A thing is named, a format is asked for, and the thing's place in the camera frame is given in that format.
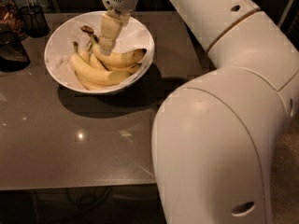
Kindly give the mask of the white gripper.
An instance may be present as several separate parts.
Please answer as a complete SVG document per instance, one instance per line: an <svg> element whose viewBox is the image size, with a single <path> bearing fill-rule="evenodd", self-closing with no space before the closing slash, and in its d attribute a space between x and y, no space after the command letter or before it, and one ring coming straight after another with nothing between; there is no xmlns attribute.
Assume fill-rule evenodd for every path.
<svg viewBox="0 0 299 224"><path fill-rule="evenodd" d="M102 2L107 12L102 15L99 46L100 52L108 56L114 49L124 26L121 15L131 14L138 0L102 0Z"/></svg>

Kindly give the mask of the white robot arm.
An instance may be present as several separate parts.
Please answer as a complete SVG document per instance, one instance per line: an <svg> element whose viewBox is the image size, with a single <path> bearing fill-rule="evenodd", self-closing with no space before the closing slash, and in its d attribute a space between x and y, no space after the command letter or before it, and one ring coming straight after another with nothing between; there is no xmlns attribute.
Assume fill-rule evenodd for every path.
<svg viewBox="0 0 299 224"><path fill-rule="evenodd" d="M251 0L170 0L216 69L174 90L152 128L167 224L272 224L273 152L298 111L299 54Z"/></svg>

